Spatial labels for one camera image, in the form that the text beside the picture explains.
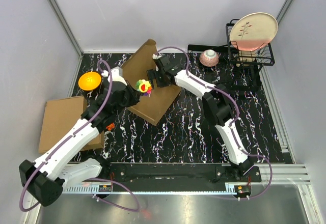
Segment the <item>colourful flower toy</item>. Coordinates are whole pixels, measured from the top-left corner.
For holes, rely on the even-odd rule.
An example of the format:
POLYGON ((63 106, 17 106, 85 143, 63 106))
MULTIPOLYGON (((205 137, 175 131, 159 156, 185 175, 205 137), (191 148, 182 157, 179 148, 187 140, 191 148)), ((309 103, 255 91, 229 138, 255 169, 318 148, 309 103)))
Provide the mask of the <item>colourful flower toy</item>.
POLYGON ((137 81, 135 87, 137 91, 141 92, 142 96, 150 96, 152 90, 152 85, 150 81, 140 79, 137 81))

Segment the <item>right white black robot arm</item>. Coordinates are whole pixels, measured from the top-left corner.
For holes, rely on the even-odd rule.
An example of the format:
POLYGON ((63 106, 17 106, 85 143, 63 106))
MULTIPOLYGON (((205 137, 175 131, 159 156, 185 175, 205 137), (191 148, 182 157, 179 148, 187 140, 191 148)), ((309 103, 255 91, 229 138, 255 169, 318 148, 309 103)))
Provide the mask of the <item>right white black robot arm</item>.
POLYGON ((194 76, 182 64, 170 61, 165 55, 154 54, 152 58, 156 67, 147 71, 150 81, 156 79, 157 86, 161 88, 179 86, 202 101, 205 119, 218 130, 227 148, 233 179, 239 182, 245 180, 253 163, 236 130, 239 109, 225 87, 194 76))

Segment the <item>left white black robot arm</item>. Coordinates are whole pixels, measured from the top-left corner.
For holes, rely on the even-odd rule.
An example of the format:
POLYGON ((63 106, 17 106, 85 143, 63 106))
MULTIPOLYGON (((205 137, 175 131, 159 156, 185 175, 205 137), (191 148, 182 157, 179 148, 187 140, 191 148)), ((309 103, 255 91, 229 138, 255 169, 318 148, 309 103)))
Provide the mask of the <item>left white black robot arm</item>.
POLYGON ((23 187, 19 207, 22 211, 27 211, 23 206, 26 192, 44 207, 54 203, 68 183, 69 177, 62 172, 66 164, 88 142, 112 124, 124 108, 136 105, 142 94, 129 83, 120 81, 110 82, 104 91, 104 94, 90 103, 72 129, 49 151, 33 162, 24 160, 19 165, 23 187))

